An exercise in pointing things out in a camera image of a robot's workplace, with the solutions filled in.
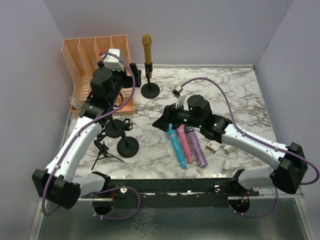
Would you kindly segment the blue microphone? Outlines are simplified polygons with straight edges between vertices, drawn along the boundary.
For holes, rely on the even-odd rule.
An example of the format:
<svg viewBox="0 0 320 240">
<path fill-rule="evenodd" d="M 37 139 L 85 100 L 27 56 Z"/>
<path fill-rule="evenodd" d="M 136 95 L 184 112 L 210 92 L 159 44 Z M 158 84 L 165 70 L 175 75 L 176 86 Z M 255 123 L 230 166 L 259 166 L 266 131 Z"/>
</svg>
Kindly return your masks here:
<svg viewBox="0 0 320 240">
<path fill-rule="evenodd" d="M 168 125 L 168 131 L 166 132 L 166 134 L 167 134 L 167 136 L 173 146 L 176 157 L 177 157 L 181 167 L 183 169 L 186 169 L 187 164 L 185 161 L 185 155 L 181 149 L 180 143 L 179 143 L 178 138 L 176 136 L 176 131 L 173 129 L 173 125 L 171 123 Z"/>
</svg>

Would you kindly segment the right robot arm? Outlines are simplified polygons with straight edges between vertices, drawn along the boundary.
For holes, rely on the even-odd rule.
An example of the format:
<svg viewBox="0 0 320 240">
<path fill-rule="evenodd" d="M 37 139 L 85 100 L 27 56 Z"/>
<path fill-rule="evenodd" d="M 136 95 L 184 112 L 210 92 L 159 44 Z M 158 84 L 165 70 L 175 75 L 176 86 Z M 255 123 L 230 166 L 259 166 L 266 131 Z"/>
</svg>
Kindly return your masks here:
<svg viewBox="0 0 320 240">
<path fill-rule="evenodd" d="M 189 97 L 187 105 L 188 110 L 175 103 L 166 105 L 162 116 L 152 126 L 163 132 L 180 125 L 198 128 L 205 138 L 233 146 L 266 163 L 266 167 L 240 170 L 235 174 L 234 180 L 243 189 L 274 186 L 287 194 L 297 192 L 308 169 L 299 144 L 285 145 L 247 132 L 231 120 L 213 114 L 210 103 L 201 95 Z"/>
</svg>

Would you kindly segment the gold microphone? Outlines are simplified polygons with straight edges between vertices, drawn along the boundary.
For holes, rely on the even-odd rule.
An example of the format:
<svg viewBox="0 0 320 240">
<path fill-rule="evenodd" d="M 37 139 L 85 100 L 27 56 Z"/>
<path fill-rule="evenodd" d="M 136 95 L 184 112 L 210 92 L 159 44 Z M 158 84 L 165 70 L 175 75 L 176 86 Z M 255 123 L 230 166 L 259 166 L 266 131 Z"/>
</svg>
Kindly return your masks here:
<svg viewBox="0 0 320 240">
<path fill-rule="evenodd" d="M 144 49 L 144 66 L 145 66 L 145 73 L 149 73 L 149 77 L 152 77 L 153 71 L 153 62 L 152 62 L 152 39 L 149 34 L 144 34 L 142 36 L 142 45 Z"/>
</svg>

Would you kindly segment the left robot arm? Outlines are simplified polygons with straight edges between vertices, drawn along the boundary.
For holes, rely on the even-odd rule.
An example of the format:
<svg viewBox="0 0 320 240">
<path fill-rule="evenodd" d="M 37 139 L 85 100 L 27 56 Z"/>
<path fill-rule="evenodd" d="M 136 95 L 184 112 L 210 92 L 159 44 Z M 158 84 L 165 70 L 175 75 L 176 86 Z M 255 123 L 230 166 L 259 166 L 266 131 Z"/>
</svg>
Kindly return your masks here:
<svg viewBox="0 0 320 240">
<path fill-rule="evenodd" d="M 91 92 L 80 110 L 74 130 L 59 153 L 44 170 L 32 174 L 35 188 L 43 200 L 58 207 L 72 208 L 79 197 L 104 190 L 110 177 L 94 171 L 74 182 L 76 169 L 94 138 L 116 112 L 114 104 L 122 89 L 134 89 L 141 76 L 136 64 L 127 66 L 130 72 L 112 69 L 109 63 L 98 62 L 92 74 Z"/>
</svg>

